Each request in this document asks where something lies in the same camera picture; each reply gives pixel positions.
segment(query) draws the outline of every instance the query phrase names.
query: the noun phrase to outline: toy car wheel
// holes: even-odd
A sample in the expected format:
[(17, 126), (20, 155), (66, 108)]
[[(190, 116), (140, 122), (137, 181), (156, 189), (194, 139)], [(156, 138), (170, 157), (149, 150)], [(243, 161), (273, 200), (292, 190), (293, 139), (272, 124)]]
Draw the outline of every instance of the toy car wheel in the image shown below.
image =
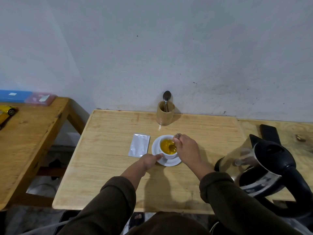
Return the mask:
[(8, 115), (14, 115), (15, 114), (15, 109), (11, 108), (7, 111)]

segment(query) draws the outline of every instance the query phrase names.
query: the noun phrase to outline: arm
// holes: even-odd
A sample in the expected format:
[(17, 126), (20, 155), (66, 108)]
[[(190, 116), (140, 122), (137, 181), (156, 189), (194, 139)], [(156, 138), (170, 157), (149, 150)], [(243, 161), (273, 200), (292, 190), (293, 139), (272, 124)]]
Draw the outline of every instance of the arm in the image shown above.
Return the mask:
[(273, 212), (236, 186), (227, 173), (203, 162), (199, 147), (186, 135), (173, 138), (181, 160), (200, 180), (200, 195), (219, 221), (236, 234), (300, 234)]
[(145, 154), (121, 176), (108, 180), (100, 193), (59, 234), (119, 235), (134, 211), (141, 177), (161, 157), (161, 154)]

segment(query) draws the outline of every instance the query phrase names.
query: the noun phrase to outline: silver sachet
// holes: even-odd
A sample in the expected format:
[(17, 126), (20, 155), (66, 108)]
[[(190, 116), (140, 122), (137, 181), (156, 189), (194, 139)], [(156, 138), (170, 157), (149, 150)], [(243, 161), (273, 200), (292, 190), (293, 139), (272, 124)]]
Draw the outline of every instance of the silver sachet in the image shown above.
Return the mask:
[(128, 155), (131, 157), (141, 158), (142, 155), (148, 152), (149, 141), (149, 135), (134, 133)]

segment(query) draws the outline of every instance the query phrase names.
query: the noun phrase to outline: white cup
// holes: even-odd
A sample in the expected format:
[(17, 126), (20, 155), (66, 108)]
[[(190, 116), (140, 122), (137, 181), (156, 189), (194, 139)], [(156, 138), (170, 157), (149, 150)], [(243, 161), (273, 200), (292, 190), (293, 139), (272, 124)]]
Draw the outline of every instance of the white cup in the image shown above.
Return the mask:
[(164, 158), (166, 158), (166, 159), (173, 159), (173, 158), (175, 158), (176, 155), (177, 155), (177, 153), (174, 153), (174, 154), (166, 154), (165, 152), (163, 152), (162, 149), (161, 149), (161, 142), (162, 142), (163, 140), (165, 140), (165, 139), (170, 139), (170, 140), (172, 140), (173, 137), (174, 137), (173, 135), (162, 135), (162, 136), (160, 137), (159, 152), (162, 152), (162, 153), (164, 154)]

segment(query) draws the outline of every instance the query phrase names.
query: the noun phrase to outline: saucer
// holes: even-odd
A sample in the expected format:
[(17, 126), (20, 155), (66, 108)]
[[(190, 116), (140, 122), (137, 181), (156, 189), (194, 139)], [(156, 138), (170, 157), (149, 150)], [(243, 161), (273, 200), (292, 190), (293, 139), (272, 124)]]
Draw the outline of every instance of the saucer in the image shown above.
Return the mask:
[[(156, 155), (159, 153), (162, 153), (162, 151), (158, 148), (158, 144), (160, 143), (160, 137), (158, 137), (156, 140), (154, 140), (153, 144), (152, 144), (152, 154)], [(177, 164), (179, 164), (182, 160), (178, 157), (178, 155), (173, 158), (173, 159), (166, 159), (166, 158), (161, 158), (160, 160), (158, 160), (157, 162), (160, 163), (163, 166), (167, 166), (167, 167), (171, 167), (171, 166), (176, 166)]]

